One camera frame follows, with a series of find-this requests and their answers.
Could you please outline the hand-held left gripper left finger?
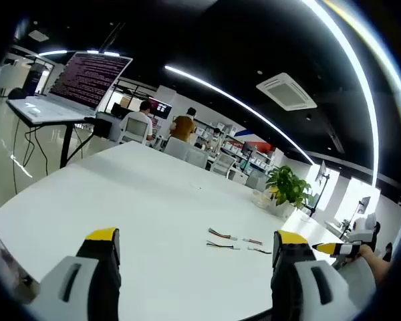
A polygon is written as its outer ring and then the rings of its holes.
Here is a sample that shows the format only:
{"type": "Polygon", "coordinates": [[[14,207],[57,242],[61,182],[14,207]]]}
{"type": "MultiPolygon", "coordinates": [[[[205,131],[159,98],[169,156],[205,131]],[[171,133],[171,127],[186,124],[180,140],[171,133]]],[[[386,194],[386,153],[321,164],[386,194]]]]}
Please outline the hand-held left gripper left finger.
{"type": "Polygon", "coordinates": [[[28,310],[36,320],[117,320],[120,287],[119,229],[99,229],[45,275],[28,310]]]}

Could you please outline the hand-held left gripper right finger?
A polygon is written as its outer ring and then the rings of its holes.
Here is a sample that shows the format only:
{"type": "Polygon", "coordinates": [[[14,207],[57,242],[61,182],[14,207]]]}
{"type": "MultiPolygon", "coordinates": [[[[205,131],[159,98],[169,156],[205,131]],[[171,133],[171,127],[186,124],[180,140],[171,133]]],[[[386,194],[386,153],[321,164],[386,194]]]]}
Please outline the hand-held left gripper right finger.
{"type": "Polygon", "coordinates": [[[274,233],[273,320],[353,320],[375,291],[365,259],[330,256],[299,234],[274,233]]]}

